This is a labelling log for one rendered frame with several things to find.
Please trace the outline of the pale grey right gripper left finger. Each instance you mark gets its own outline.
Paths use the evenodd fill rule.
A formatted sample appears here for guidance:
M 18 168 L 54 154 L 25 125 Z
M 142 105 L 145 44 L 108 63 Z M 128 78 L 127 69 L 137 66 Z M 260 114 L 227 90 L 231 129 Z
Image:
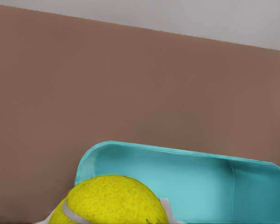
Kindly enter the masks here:
M 40 221 L 40 222 L 37 222 L 36 224 L 48 224 L 48 222 L 49 222 L 49 220 L 50 220 L 52 214 L 54 213 L 54 211 L 55 211 L 55 210 L 53 210 L 53 211 L 48 215 L 47 218 L 45 218 L 44 220 L 42 220 L 42 221 Z

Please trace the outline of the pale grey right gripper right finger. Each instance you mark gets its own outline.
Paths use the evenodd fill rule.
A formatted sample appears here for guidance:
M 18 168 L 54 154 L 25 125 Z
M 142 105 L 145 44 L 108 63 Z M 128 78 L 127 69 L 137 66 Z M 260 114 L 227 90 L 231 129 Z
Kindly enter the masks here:
M 178 224 L 176 219 L 174 218 L 171 205 L 168 199 L 166 198 L 159 198 L 168 218 L 168 224 Z

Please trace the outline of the yellow tennis ball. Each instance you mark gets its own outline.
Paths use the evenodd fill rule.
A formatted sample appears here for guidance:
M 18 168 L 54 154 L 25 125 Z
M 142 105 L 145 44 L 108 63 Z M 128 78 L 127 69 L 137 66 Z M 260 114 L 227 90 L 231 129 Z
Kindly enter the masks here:
M 168 216 L 145 184 L 127 176 L 101 175 L 73 187 L 48 224 L 168 224 Z

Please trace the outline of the turquoise plastic tray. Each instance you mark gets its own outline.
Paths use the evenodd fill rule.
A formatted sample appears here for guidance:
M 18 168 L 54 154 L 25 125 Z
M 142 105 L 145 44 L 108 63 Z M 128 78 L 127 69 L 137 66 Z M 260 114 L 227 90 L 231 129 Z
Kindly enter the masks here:
M 83 155 L 75 182 L 100 175 L 141 181 L 184 223 L 280 224 L 280 167 L 271 162 L 105 141 Z

